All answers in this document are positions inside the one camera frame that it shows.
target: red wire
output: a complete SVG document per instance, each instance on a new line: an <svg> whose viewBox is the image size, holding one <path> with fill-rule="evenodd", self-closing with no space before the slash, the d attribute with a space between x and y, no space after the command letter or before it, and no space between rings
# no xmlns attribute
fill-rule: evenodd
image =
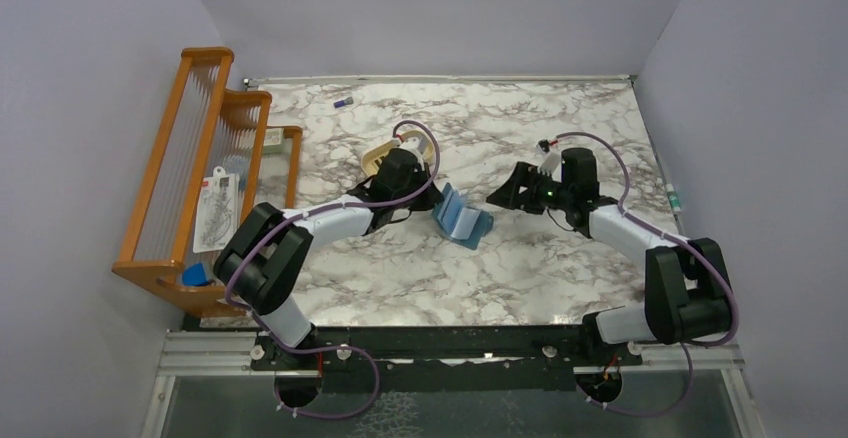
<svg viewBox="0 0 848 438"><path fill-rule="evenodd" d="M610 360L609 364L604 367L604 373L605 374L606 374L607 370L609 369L609 367L612 366L612 364L615 363L616 361L618 361L618 353L615 353L614 355L612 355L612 359Z"/></svg>

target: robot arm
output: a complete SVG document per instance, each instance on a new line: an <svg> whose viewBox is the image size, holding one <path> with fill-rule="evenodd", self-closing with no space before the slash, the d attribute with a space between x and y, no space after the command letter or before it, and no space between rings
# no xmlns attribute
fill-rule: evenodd
<svg viewBox="0 0 848 438"><path fill-rule="evenodd" d="M271 332L296 347L312 330L309 320L291 296L306 255L317 248L347 237L363 236L392 223L399 209L431 210L442 200L435 185L415 199L396 206L380 206L409 196L427 183L428 166L413 150L394 148L373 177L340 198L302 210L279 210L270 203L253 208L244 223L215 261L213 272L229 283L236 269L254 247L276 226L295 215L303 218L274 235L262 253L244 268L234 291L261 317ZM338 207L320 213L319 208Z"/></svg>
<svg viewBox="0 0 848 438"><path fill-rule="evenodd" d="M562 210L576 231L611 246L644 270L644 303L583 317L591 340L611 345L628 341L671 344L730 328L730 307L722 288L688 251L665 237L687 242L726 282L727 270L715 241L670 233L660 237L628 220L615 199L600 194L597 163L589 149L562 151L559 182L551 177L556 160L550 161L541 167L517 163L507 182L486 201L531 214L541 214L546 208ZM697 281L697 286L687 290L686 279Z"/></svg>

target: orange wooden frame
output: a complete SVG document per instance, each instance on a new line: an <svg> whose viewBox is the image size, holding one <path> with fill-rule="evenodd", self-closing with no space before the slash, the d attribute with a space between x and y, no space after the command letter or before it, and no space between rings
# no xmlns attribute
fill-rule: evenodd
<svg viewBox="0 0 848 438"><path fill-rule="evenodd" d="M241 311L230 307L221 300L224 297L223 286L188 287L177 282L177 277L185 269L185 257L189 251L197 199L203 181L204 171L212 149L216 125L219 119L234 130L255 129L253 150L250 157L247 183L244 190L241 219L247 217L253 208L256 188L259 181L259 166L262 156L262 144L268 125L271 109L271 95L264 91L232 91L226 89L227 78L234 59L233 52L224 47L186 48L177 69L170 97L165 105L159 132L153 143L150 159L147 163L135 206L130 216L124 240L118 258L112 265L112 271L132 283L144 288L156 296L174 304L195 316L236 316ZM186 184L185 198L180 207L176 236L170 256L160 260L135 259L139 239L145 226L151 199L160 175L165 152L169 146L171 133L183 92L193 69L217 66L217 77L210 82L201 83L207 88L209 101L207 113L203 118L197 152L191 165L191 173ZM257 109L258 123L251 121L249 113ZM292 156L289 166L289 178L286 190L286 207L294 208L299 171L300 148L303 131L299 127L284 127L283 136L292 139Z"/></svg>

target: white marble surface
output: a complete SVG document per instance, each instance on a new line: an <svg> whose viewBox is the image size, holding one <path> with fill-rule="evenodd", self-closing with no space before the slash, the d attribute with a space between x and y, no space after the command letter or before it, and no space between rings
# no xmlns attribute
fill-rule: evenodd
<svg viewBox="0 0 848 438"><path fill-rule="evenodd" d="M674 230L633 91L624 83L265 85L270 123L304 128L298 206L333 199L364 178L359 158L395 122L428 125L442 148L438 184L450 181L491 211L494 230L472 251L442 238L429 213L314 251L295 296L318 325L577 323L586 312L641 299L641 271L607 246L557 228L548 217L507 211L485 197L516 161L539 163L534 144L583 130L609 140L630 169L628 206ZM352 96L354 104L332 103ZM594 142L603 194L622 175ZM282 157L266 158L258 199L282 206ZM561 214L555 214L564 223Z"/></svg>

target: glass panel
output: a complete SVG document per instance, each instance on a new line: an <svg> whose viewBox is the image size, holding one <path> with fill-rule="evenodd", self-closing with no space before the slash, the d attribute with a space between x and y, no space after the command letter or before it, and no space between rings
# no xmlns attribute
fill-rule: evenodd
<svg viewBox="0 0 848 438"><path fill-rule="evenodd" d="M656 410L683 389L684 372L627 373L616 404ZM537 390L384 393L365 414L345 421L292 419L276 411L270 377L179 378L165 435L310 437L740 436L721 372L696 372L689 400L655 419L628 418L583 402L578 393ZM316 411L347 411L364 395L322 395Z"/></svg>

